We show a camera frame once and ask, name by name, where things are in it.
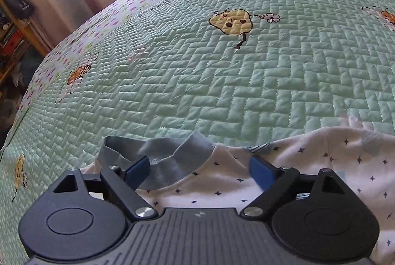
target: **black bag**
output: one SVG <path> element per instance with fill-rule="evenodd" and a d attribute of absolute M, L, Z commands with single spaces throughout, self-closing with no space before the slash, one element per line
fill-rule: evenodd
<path fill-rule="evenodd" d="M 33 12 L 34 7 L 25 0 L 3 0 L 5 5 L 9 8 L 11 13 L 20 20 L 29 18 Z"/>

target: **bed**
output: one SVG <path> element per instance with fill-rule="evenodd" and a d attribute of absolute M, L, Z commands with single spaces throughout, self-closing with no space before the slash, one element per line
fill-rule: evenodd
<path fill-rule="evenodd" d="M 339 126 L 395 135 L 395 0 L 118 0 L 36 71 L 0 156 L 3 264 L 20 217 L 102 138 L 252 146 Z"/>

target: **metal screw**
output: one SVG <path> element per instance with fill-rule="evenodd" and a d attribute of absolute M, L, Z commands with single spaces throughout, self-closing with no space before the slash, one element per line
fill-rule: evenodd
<path fill-rule="evenodd" d="M 152 217 L 155 214 L 155 210 L 151 207 L 141 207 L 139 209 L 136 209 L 135 213 L 141 218 L 148 218 Z"/>
<path fill-rule="evenodd" d="M 258 217 L 263 214 L 263 210 L 259 207 L 247 207 L 243 210 L 243 214 L 247 217 Z"/>

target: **red box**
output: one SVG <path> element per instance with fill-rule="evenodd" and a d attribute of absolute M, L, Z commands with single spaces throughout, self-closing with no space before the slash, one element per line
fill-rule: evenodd
<path fill-rule="evenodd" d="M 10 37 L 7 44 L 5 45 L 3 52 L 6 55 L 11 56 L 14 53 L 15 49 L 17 48 L 20 41 L 22 41 L 23 35 L 18 30 L 14 32 L 14 34 Z"/>

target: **gray ribbed surface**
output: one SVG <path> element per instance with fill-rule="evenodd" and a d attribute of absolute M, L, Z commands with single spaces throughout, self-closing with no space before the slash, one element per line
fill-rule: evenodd
<path fill-rule="evenodd" d="M 44 265 L 31 261 L 29 265 Z M 265 225 L 227 209 L 173 209 L 138 222 L 105 257 L 83 265 L 299 265 L 313 264 L 278 246 Z M 368 259 L 350 264 L 372 265 Z"/>

